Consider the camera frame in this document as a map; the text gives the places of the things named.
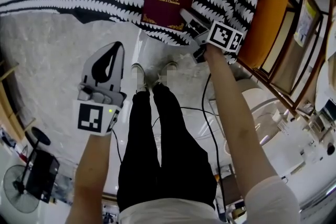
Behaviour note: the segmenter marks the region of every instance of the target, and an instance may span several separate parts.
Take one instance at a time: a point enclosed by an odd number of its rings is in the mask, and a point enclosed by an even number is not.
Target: black cable
[[[120,160],[120,163],[122,163],[122,160],[121,160],[121,157],[120,157],[120,152],[119,152],[119,142],[118,142],[117,134],[113,129],[112,129],[112,131],[114,133],[114,137],[115,137],[116,142],[117,142],[117,151],[118,151],[118,155],[119,155],[119,160]]]
[[[204,118],[205,118],[205,121],[209,127],[209,130],[211,132],[211,136],[214,140],[214,143],[215,143],[215,147],[216,147],[216,158],[217,158],[217,167],[218,167],[218,175],[219,175],[219,186],[220,186],[220,190],[222,192],[222,197],[223,197],[223,206],[224,206],[224,212],[226,213],[226,206],[225,206],[225,196],[224,196],[224,188],[223,188],[223,180],[222,180],[222,175],[221,175],[221,166],[219,165],[219,152],[218,152],[218,145],[217,145],[217,141],[216,141],[216,138],[214,136],[214,133],[210,127],[210,124],[209,124],[209,121],[205,115],[205,110],[204,110],[204,97],[205,97],[205,91],[206,91],[206,88],[208,86],[208,83],[210,81],[210,78],[211,78],[211,74],[209,74],[209,77],[205,83],[205,87],[204,87],[204,91],[203,91],[203,95],[202,95],[202,111],[203,111],[203,115],[204,115]]]
[[[190,108],[189,106],[181,106],[180,108],[181,108],[181,109],[199,110],[199,111],[202,111],[202,112],[203,112],[202,109]],[[218,114],[214,114],[214,113],[209,112],[209,111],[205,111],[205,113],[209,113],[209,114],[211,114],[211,115],[213,115],[213,116],[218,116]],[[156,124],[156,122],[158,121],[159,118],[160,118],[160,117],[158,116],[157,119],[154,121],[154,123],[153,123],[153,125],[152,125],[152,128],[154,127],[154,125]]]

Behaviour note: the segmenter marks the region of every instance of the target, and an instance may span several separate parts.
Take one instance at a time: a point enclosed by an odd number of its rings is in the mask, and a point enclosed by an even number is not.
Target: gray floor
[[[118,40],[125,47],[121,86],[128,97],[114,127],[121,156],[127,144],[131,100],[136,89],[135,81],[131,78],[132,63],[141,63],[146,73],[154,76],[169,60],[177,61],[178,73],[170,81],[171,90],[181,106],[201,108],[202,92],[208,76],[207,65],[196,65],[185,48],[168,46],[149,38],[132,24],[100,21],[83,25],[71,15],[30,13],[2,17],[0,36],[7,66],[19,63],[10,82],[14,99],[21,108],[20,117],[24,124],[36,118],[36,126],[50,137],[52,145],[48,150],[60,160],[60,172],[65,175],[73,176],[88,138],[74,132],[71,120],[72,101],[77,98],[83,64],[108,43]],[[158,113],[153,99],[151,106],[154,122]],[[188,130],[208,151],[209,162],[215,171],[215,147],[202,113],[192,110],[183,110],[183,113]],[[212,116],[208,119],[212,122],[219,147],[223,148],[224,139],[216,121]],[[160,158],[160,121],[155,124],[153,132]],[[229,155],[220,151],[220,161],[228,164]],[[105,191],[116,193],[119,165],[113,140]]]

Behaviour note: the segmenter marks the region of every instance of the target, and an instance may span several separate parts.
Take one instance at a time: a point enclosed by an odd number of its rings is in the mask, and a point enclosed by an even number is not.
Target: white shoe
[[[132,65],[131,68],[132,79],[137,80],[136,92],[148,91],[148,86],[145,80],[145,71],[138,63]]]
[[[153,86],[157,85],[158,83],[162,83],[163,85],[167,86],[168,80],[172,78],[177,72],[177,63],[176,62],[169,62],[167,63],[164,68],[162,68],[159,79],[154,83]]]

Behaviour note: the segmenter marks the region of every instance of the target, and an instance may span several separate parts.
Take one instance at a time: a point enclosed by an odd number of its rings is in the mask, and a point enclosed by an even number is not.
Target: leg
[[[128,142],[119,172],[118,205],[120,212],[141,202],[158,199],[158,153],[151,126],[149,91],[133,97]]]
[[[214,208],[217,183],[204,151],[187,131],[175,95],[163,84],[154,89],[161,123],[162,198],[203,202]]]

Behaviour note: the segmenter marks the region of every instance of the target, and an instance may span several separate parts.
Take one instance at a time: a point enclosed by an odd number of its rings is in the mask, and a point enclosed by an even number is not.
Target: person's right arm
[[[210,68],[219,118],[238,186],[245,198],[259,182],[277,173],[259,144],[252,114],[222,51],[208,44],[204,57]]]

